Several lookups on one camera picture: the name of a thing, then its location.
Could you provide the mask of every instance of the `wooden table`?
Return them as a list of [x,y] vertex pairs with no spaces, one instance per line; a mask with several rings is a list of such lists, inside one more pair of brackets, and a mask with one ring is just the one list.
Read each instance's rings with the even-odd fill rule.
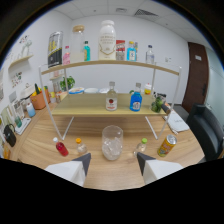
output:
[[[55,104],[49,104],[51,110]],[[60,131],[65,131],[71,117],[55,116]],[[159,133],[164,120],[161,116],[148,116],[156,133]],[[102,130],[109,125],[123,129],[123,151],[115,161],[107,160],[102,153]],[[157,149],[168,134],[173,134],[166,126],[161,138],[156,140],[144,116],[138,117],[75,117],[63,143],[69,151],[67,157],[62,157],[55,148],[53,138],[57,133],[50,120],[46,108],[37,111],[23,135],[18,136],[18,143],[12,149],[11,160],[45,169],[48,165],[71,161],[79,157],[75,139],[80,137],[91,153],[85,188],[103,190],[123,190],[144,186],[137,159],[133,150],[141,139],[147,138],[146,155],[158,160],[180,163],[183,167],[198,163],[204,153],[188,130],[179,133],[177,145],[164,158],[157,154]]]

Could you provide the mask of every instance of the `red object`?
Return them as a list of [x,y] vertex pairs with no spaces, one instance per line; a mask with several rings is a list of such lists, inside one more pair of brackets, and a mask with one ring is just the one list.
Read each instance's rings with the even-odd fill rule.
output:
[[62,142],[57,142],[56,148],[63,156],[68,155],[68,150],[66,149],[65,145]]

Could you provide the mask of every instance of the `white wall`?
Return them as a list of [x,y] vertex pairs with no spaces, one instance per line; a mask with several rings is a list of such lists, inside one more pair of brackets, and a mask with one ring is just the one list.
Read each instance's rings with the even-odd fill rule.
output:
[[[27,61],[20,62],[8,69],[10,65],[10,59],[5,60],[2,66],[3,70],[3,91],[4,98],[0,102],[0,112],[9,104],[9,95],[16,91],[17,99],[20,99],[20,93],[25,88],[25,84],[35,84],[40,87],[40,79],[38,67],[43,64],[47,64],[47,50],[48,42],[51,33],[55,31],[63,31],[63,43],[68,42],[72,20],[67,16],[51,11],[44,14],[42,17],[37,19],[31,26],[29,26],[23,34],[18,38],[18,40],[12,46],[12,53],[17,55],[21,52],[23,44],[19,44],[19,40],[24,35],[29,35],[30,40],[32,40],[32,45],[30,46],[30,52],[33,52],[33,57]],[[16,73],[22,72],[22,83],[18,84],[16,87],[12,87],[11,77]],[[49,75],[43,76],[43,82],[47,84],[49,81]]]
[[[172,59],[172,63],[170,64],[183,68],[179,92],[175,102],[181,104],[186,89],[189,67],[188,46],[184,39],[160,25],[139,18],[120,15],[100,15],[72,21],[70,18],[57,11],[51,11],[39,18],[21,35],[21,37],[29,35],[29,39],[32,40],[30,51],[33,52],[34,56],[27,61],[15,65],[9,70],[10,59],[4,62],[2,66],[4,68],[4,98],[0,102],[0,112],[9,104],[8,96],[13,91],[16,90],[17,97],[19,98],[20,92],[25,88],[26,83],[37,83],[40,86],[38,67],[39,65],[47,64],[47,49],[51,33],[63,31],[64,49],[64,47],[69,44],[72,27],[77,24],[83,24],[85,26],[85,39],[89,41],[89,46],[91,48],[91,60],[98,60],[98,34],[101,28],[101,22],[107,19],[115,22],[117,39],[125,40],[126,48],[129,40],[138,42],[139,62],[145,62],[145,52],[148,49],[147,46],[151,44],[155,53],[156,62],[165,63],[165,57],[170,57]],[[22,48],[18,40],[12,48],[14,54],[19,53]],[[175,67],[169,66],[168,63],[163,66],[176,70]],[[23,83],[12,88],[10,77],[18,72],[22,72]],[[155,91],[166,93],[167,101],[171,102],[177,83],[177,77],[159,71],[156,74],[158,76],[156,76]],[[115,81],[115,88],[118,89],[118,92],[128,93],[131,89],[135,88],[136,82],[140,82],[142,87],[145,83],[151,83],[152,69],[134,66],[96,65],[68,69],[68,75],[74,77],[76,81],[75,86],[84,88],[104,88],[108,87],[109,81],[112,80]],[[48,80],[49,75],[43,76],[45,85]]]
[[[73,20],[71,29],[78,24],[85,26],[85,39],[89,41],[91,60],[98,60],[98,35],[103,20],[113,20],[115,22],[114,27],[117,39],[126,41],[126,49],[130,40],[138,42],[139,62],[145,62],[145,53],[148,50],[148,45],[151,44],[155,53],[155,61],[164,63],[158,65],[175,71],[178,71],[177,68],[169,64],[183,68],[179,92],[176,98],[176,103],[181,104],[186,89],[189,69],[187,42],[165,27],[129,16],[100,15]],[[165,57],[170,57],[172,62],[165,63]],[[118,89],[118,92],[128,93],[135,88],[136,82],[140,82],[142,87],[144,87],[145,83],[151,83],[152,72],[152,69],[133,66],[95,65],[71,68],[68,74],[74,77],[76,86],[103,88],[108,87],[109,81],[115,81],[115,88]],[[158,76],[156,76],[155,91],[166,93],[167,101],[172,102],[177,77],[160,71],[156,74]]]

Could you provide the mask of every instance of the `blue bottle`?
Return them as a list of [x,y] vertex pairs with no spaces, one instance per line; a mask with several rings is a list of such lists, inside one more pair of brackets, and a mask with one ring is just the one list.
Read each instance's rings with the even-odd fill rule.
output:
[[90,61],[90,47],[88,46],[88,41],[85,41],[84,61]]
[[140,111],[142,105],[141,83],[136,83],[135,92],[131,96],[130,110]]
[[136,61],[136,50],[134,48],[133,41],[129,41],[129,48],[127,49],[127,61]]

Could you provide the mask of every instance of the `can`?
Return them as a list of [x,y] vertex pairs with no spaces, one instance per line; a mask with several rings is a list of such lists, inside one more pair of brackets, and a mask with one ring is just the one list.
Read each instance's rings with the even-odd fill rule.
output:
[[176,145],[177,139],[173,135],[167,135],[167,137],[164,139],[162,145],[158,149],[158,155],[161,157],[165,157],[172,148]]
[[49,37],[48,68],[62,64],[62,39],[62,31],[54,32]]

